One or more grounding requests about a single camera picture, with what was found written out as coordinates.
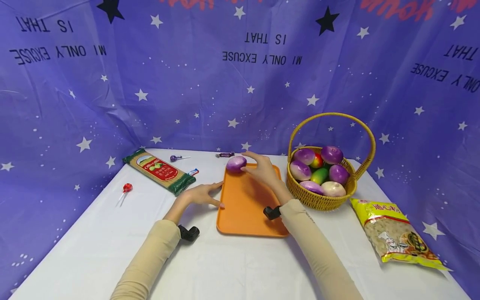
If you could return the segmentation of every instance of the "white tablecloth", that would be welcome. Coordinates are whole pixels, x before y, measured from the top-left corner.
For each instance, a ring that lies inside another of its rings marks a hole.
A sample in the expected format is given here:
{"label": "white tablecloth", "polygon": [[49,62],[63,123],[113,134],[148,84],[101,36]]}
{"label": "white tablecloth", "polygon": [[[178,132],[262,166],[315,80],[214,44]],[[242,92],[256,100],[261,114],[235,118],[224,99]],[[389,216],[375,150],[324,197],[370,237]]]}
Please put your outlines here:
{"label": "white tablecloth", "polygon": [[[175,166],[199,169],[196,184],[223,179],[227,158],[212,152],[149,149],[167,160],[191,156]],[[270,156],[286,176],[286,156]],[[352,161],[355,167],[359,164]],[[125,183],[133,185],[115,207]],[[357,198],[389,202],[365,173]],[[124,166],[65,236],[12,295],[11,300],[105,300],[156,220],[175,197],[130,166]],[[409,264],[379,262],[348,204],[334,212],[308,209],[355,281],[365,300],[469,299],[446,272]],[[322,299],[310,268],[292,237],[266,239],[224,236],[216,210],[192,205],[181,222],[197,226],[195,243],[181,242],[160,272],[152,300]]]}

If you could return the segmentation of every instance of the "hand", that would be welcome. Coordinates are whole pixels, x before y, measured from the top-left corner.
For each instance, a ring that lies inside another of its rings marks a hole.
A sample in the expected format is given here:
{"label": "hand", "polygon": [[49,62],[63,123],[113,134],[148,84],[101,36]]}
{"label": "hand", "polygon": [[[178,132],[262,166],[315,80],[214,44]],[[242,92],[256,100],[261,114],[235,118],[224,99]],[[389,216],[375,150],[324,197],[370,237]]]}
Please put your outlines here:
{"label": "hand", "polygon": [[272,162],[268,157],[250,151],[242,153],[242,155],[253,158],[257,162],[257,167],[243,167],[241,170],[250,174],[257,181],[268,186],[275,194],[280,205],[284,205],[293,199],[293,196],[285,186],[285,183],[278,179],[278,175],[276,174],[275,169],[273,169]]}
{"label": "hand", "polygon": [[210,192],[220,188],[223,181],[213,184],[200,184],[192,189],[186,190],[177,197],[170,210],[167,212],[164,220],[170,220],[173,223],[179,223],[185,209],[192,203],[211,204],[223,208],[223,203],[210,196]]}
{"label": "hand", "polygon": [[243,167],[241,168],[242,171],[249,173],[253,178],[264,183],[269,188],[278,185],[280,180],[278,179],[278,175],[273,169],[272,162],[268,157],[250,151],[242,153],[242,155],[253,158],[257,162],[256,168]]}

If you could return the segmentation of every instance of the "black star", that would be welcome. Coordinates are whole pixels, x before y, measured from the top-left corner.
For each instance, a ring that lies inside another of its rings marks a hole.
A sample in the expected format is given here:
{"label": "black star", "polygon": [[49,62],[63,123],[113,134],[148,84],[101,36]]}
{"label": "black star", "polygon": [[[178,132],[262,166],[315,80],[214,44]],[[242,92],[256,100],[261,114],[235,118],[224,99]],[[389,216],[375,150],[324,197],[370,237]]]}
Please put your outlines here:
{"label": "black star", "polygon": [[103,0],[102,4],[97,5],[99,9],[107,13],[110,24],[112,24],[113,18],[115,17],[125,20],[121,12],[119,12],[119,1],[120,0]]}
{"label": "black star", "polygon": [[327,6],[327,10],[323,18],[318,19],[316,22],[321,26],[320,27],[320,34],[322,35],[325,30],[330,30],[331,32],[335,32],[333,29],[333,21],[338,17],[339,13],[330,14],[330,7]]}

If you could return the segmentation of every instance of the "purple backdrop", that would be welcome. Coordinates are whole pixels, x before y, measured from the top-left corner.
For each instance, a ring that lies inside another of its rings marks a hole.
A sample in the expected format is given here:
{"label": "purple backdrop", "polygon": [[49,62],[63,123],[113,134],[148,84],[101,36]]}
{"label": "purple backdrop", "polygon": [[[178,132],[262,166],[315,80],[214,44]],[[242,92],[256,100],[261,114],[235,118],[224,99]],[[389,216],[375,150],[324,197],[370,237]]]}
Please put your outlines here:
{"label": "purple backdrop", "polygon": [[[369,125],[370,174],[480,298],[476,2],[2,1],[0,299],[138,147],[280,155],[325,111]],[[339,117],[299,143],[369,150]]]}

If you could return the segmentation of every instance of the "pasta package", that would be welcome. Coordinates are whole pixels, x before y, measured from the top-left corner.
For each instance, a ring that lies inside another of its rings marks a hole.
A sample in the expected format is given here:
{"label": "pasta package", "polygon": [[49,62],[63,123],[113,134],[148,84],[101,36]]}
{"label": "pasta package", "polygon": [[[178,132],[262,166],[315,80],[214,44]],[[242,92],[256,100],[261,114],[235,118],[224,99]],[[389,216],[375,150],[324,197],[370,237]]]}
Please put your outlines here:
{"label": "pasta package", "polygon": [[140,149],[123,159],[123,162],[142,172],[145,176],[160,184],[175,196],[178,196],[189,185],[196,181],[195,177],[180,171],[158,157]]}
{"label": "pasta package", "polygon": [[382,262],[396,260],[449,270],[428,248],[396,204],[359,199],[350,201]]}

